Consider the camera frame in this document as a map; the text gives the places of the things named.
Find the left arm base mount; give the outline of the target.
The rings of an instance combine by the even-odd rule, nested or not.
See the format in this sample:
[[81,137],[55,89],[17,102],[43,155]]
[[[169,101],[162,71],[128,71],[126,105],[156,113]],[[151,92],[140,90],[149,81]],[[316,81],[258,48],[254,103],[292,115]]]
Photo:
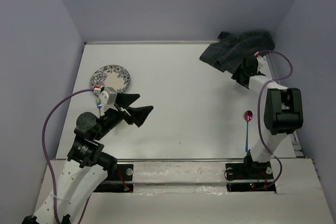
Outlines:
[[133,192],[133,164],[118,164],[114,174],[97,186],[94,193],[132,193]]

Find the dark checked cloth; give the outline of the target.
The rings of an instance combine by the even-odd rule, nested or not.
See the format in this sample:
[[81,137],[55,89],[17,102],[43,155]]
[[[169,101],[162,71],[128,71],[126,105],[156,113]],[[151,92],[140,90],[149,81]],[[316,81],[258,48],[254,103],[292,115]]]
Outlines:
[[271,34],[265,30],[247,31],[240,35],[223,31],[218,35],[218,39],[218,42],[205,49],[200,61],[221,72],[234,73],[245,56],[275,48]]

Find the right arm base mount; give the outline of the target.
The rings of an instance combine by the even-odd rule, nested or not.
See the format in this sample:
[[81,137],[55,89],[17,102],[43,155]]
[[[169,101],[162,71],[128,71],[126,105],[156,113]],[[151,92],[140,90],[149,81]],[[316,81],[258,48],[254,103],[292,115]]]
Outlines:
[[272,191],[276,192],[274,176],[269,162],[256,169],[247,169],[244,163],[227,163],[224,178],[229,193]]

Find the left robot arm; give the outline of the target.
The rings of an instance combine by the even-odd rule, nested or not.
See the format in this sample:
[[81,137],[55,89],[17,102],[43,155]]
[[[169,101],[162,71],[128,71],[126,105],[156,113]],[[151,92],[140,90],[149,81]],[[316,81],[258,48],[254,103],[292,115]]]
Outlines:
[[79,90],[62,101],[85,92],[93,93],[98,99],[99,115],[84,112],[76,119],[74,142],[59,177],[55,176],[48,153],[44,151],[53,187],[40,208],[26,216],[23,223],[81,221],[94,190],[118,172],[117,159],[103,152],[104,145],[99,141],[122,121],[141,127],[154,109],[151,105],[132,108],[130,105],[140,95],[118,93],[111,87]]

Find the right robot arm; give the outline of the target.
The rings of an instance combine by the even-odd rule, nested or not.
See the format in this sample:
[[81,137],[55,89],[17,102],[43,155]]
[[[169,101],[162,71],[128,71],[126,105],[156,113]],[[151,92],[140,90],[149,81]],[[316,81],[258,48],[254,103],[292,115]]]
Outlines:
[[280,143],[303,126],[302,94],[298,88],[279,85],[259,70],[257,56],[242,60],[232,78],[258,93],[257,129],[259,140],[247,150],[241,163],[226,164],[229,181],[271,179],[270,160]]

